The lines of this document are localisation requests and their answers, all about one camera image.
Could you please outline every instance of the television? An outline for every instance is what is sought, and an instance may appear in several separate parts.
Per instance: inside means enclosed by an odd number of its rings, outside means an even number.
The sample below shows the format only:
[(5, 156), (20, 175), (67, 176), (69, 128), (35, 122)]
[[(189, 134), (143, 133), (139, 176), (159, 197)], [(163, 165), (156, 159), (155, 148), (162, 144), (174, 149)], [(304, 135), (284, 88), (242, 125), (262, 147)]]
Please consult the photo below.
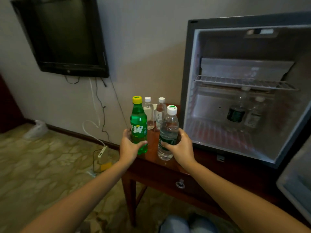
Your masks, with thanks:
[(109, 77), (96, 0), (12, 0), (41, 71)]

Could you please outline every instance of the drawer pull handle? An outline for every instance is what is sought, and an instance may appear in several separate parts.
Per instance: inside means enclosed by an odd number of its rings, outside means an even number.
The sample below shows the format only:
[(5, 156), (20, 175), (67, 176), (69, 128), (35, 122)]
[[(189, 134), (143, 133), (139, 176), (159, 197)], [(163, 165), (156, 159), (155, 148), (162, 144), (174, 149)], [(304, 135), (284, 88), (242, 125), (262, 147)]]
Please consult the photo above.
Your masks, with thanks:
[(176, 186), (177, 186), (179, 189), (184, 189), (184, 188), (185, 188), (184, 180), (183, 180), (183, 179), (180, 179), (179, 181), (177, 181), (177, 182), (176, 182)]

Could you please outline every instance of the white bottle cap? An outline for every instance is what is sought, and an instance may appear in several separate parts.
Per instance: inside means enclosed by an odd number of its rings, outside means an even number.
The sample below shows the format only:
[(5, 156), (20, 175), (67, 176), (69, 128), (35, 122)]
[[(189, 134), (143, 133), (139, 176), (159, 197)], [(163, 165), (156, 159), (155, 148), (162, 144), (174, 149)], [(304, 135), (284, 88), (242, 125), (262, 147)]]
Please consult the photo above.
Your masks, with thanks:
[(265, 98), (262, 96), (256, 96), (255, 100), (258, 102), (263, 102), (263, 101), (265, 101)]
[(251, 87), (248, 86), (242, 86), (241, 88), (243, 91), (249, 91), (251, 89)]
[(160, 97), (160, 98), (159, 98), (159, 102), (160, 102), (160, 103), (164, 103), (164, 102), (165, 102), (165, 98), (164, 98), (164, 97)]
[(175, 105), (169, 105), (167, 107), (167, 111), (168, 115), (176, 115), (177, 114), (177, 107)]
[(150, 102), (151, 101), (151, 97), (148, 96), (148, 97), (145, 97), (145, 102)]

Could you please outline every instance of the yellow object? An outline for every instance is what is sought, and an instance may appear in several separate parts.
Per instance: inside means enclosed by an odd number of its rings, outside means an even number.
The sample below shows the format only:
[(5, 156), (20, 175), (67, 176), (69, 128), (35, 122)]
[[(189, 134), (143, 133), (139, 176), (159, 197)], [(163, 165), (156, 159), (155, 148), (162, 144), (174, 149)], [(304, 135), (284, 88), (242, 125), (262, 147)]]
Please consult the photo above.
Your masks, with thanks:
[(133, 96), (133, 104), (141, 104), (142, 97), (141, 96)]
[(109, 162), (109, 163), (105, 163), (105, 164), (102, 164), (100, 166), (100, 171), (105, 171), (106, 169), (110, 168), (112, 166), (112, 162)]

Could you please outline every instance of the wall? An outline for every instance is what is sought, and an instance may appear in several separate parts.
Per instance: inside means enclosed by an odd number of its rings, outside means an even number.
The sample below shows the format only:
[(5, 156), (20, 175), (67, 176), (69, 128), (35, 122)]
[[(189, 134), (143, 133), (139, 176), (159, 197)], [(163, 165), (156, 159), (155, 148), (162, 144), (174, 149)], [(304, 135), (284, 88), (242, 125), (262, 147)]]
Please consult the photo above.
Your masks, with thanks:
[[(119, 144), (134, 95), (179, 104), (188, 19), (310, 10), (309, 0), (98, 0), (111, 78), (99, 81), (110, 140)], [(88, 78), (41, 72), (9, 0), (0, 0), (0, 72), (26, 118), (83, 133), (96, 115)], [(89, 133), (107, 140), (94, 125)]]

